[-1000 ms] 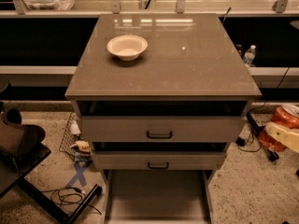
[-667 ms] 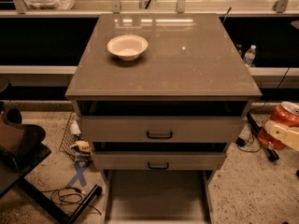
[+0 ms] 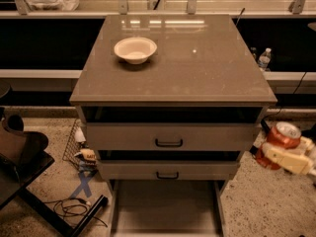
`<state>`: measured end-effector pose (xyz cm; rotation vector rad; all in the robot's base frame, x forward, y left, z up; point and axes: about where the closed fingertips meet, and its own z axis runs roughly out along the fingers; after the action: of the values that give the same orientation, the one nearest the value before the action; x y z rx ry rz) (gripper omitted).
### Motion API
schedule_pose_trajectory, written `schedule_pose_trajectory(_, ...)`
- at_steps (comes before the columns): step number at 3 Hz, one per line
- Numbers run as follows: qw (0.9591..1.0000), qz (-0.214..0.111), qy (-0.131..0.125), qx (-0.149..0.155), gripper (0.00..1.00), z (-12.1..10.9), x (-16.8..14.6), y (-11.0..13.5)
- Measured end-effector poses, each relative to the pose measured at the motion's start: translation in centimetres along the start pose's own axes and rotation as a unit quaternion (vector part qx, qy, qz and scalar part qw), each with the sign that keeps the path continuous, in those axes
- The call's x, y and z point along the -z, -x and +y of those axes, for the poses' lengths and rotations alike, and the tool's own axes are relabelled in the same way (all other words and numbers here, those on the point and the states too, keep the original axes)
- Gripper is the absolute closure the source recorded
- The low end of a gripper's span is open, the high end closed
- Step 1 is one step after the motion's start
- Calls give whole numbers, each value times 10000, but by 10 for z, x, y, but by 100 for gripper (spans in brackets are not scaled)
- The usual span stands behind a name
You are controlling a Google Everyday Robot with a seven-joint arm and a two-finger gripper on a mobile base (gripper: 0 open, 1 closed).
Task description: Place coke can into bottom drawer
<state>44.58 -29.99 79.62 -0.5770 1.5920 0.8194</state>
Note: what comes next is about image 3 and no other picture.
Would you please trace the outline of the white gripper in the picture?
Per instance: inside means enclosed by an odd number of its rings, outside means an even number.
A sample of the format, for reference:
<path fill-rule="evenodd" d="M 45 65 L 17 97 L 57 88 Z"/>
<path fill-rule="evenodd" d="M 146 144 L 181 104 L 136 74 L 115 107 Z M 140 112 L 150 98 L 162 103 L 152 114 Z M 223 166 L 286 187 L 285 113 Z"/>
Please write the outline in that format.
<path fill-rule="evenodd" d="M 293 173 L 316 177 L 316 146 L 307 137 L 300 137 L 294 149 L 285 149 L 265 142 L 262 146 L 266 158 Z"/>

